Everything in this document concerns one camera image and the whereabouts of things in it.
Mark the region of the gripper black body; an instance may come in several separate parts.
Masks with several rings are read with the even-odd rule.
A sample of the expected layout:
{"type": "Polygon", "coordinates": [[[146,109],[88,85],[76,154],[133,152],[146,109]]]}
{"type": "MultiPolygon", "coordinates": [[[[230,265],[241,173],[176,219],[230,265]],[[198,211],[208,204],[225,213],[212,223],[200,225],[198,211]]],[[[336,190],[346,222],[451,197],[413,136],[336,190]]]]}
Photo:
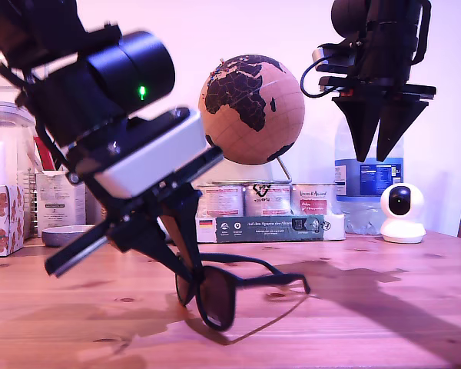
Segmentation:
{"type": "Polygon", "coordinates": [[[131,218],[156,221],[165,236],[166,245],[183,261],[181,253],[161,220],[160,199],[176,188],[192,188],[191,182],[195,178],[215,166],[223,158],[223,152],[219,147],[209,148],[142,194],[128,200],[109,199],[107,218],[46,259],[45,270],[48,274],[61,276],[103,244],[111,242],[111,228],[131,218]]]}
{"type": "MultiPolygon", "coordinates": [[[[325,61],[318,62],[317,70],[330,74],[345,75],[349,67],[354,65],[354,57],[332,57],[325,61]]],[[[361,81],[354,77],[323,76],[320,78],[319,86],[321,91],[332,89],[338,91],[340,96],[360,95],[364,92],[374,91],[385,95],[388,91],[396,94],[417,96],[423,100],[431,100],[436,94],[435,86],[404,84],[402,87],[393,86],[389,80],[383,81],[361,81]]]]}

